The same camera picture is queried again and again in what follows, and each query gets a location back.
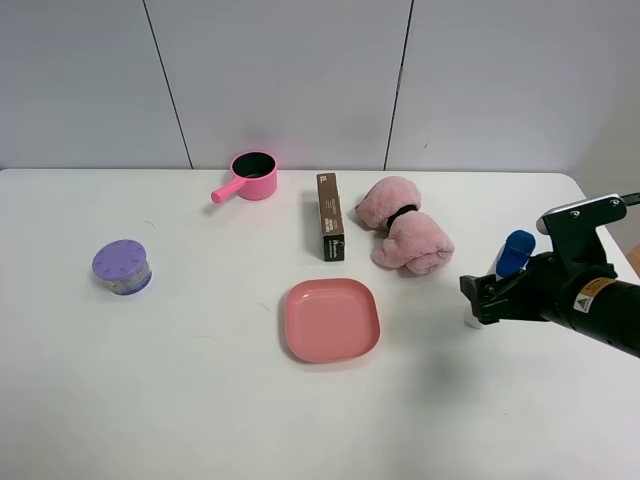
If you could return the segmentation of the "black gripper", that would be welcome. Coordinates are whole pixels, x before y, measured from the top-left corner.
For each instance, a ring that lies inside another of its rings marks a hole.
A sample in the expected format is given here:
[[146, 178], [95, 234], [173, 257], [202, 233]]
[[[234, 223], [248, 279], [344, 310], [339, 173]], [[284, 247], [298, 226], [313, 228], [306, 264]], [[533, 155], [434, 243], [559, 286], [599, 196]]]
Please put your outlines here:
[[501, 280], [495, 274], [459, 278], [461, 293], [481, 325], [501, 320], [553, 322], [575, 331], [597, 331], [604, 320], [591, 307], [588, 313], [575, 307], [580, 291], [592, 280], [615, 281], [611, 264], [579, 264], [565, 268], [557, 255], [540, 254], [518, 273]]

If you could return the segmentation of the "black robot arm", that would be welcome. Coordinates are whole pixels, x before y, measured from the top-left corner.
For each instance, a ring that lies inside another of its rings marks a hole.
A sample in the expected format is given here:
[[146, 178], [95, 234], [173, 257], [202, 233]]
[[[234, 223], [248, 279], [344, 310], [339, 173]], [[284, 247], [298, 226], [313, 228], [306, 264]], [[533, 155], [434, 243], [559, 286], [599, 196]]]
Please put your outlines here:
[[559, 254], [547, 252], [508, 277], [466, 275], [459, 283], [483, 325], [552, 322], [639, 355], [639, 286], [619, 280], [608, 262], [564, 265]]

